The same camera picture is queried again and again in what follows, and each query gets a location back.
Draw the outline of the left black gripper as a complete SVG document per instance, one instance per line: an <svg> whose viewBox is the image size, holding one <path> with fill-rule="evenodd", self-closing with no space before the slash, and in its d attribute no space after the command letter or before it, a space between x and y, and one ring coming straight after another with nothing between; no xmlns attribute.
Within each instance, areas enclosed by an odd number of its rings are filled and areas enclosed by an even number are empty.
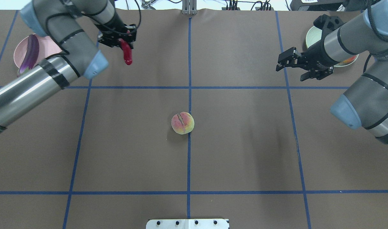
<svg viewBox="0 0 388 229"><path fill-rule="evenodd" d="M121 48L119 39L123 39L126 42L135 42L137 36L138 26L136 24L122 24L122 23L99 23L100 35L98 42L108 47Z"/></svg>

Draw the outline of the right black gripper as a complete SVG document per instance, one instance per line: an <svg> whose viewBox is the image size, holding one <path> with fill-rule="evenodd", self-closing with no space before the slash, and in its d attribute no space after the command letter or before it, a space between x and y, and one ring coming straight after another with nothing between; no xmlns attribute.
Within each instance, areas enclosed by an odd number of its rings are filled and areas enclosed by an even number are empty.
<svg viewBox="0 0 388 229"><path fill-rule="evenodd" d="M299 52L296 47L291 47L281 52L277 58L275 71L281 71L285 67L297 67L307 72L300 76L300 81L307 79L322 80L334 72L335 61L325 51L323 43L315 43L307 51Z"/></svg>

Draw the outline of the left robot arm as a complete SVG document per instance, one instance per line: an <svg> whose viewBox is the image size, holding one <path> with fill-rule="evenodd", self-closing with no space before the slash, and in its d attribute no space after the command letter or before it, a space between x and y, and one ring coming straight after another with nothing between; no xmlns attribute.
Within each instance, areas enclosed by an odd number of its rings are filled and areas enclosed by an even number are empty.
<svg viewBox="0 0 388 229"><path fill-rule="evenodd" d="M121 48L125 63L132 63L141 23L125 24L113 0L32 0L20 16L33 33L17 78L0 88L0 134L79 77L91 80L108 67L78 18L89 18L100 32L97 42Z"/></svg>

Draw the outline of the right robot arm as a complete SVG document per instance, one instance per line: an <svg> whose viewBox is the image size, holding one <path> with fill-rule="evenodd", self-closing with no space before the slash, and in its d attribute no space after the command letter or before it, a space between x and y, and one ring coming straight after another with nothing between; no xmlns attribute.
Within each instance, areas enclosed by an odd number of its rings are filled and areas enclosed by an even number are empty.
<svg viewBox="0 0 388 229"><path fill-rule="evenodd" d="M321 80L335 65L368 52L360 77L331 106L330 112L351 129L363 127L388 145L388 0L366 1L366 9L344 23L337 16L320 15L313 25L321 39L305 52L291 47L278 56L276 71L301 68L300 81Z"/></svg>

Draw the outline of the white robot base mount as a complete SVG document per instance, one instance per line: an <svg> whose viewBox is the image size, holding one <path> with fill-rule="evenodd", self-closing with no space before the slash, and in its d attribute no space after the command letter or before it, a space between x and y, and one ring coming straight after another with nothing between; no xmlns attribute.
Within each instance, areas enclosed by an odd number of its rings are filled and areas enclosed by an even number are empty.
<svg viewBox="0 0 388 229"><path fill-rule="evenodd" d="M146 229L229 229L228 219L154 219Z"/></svg>

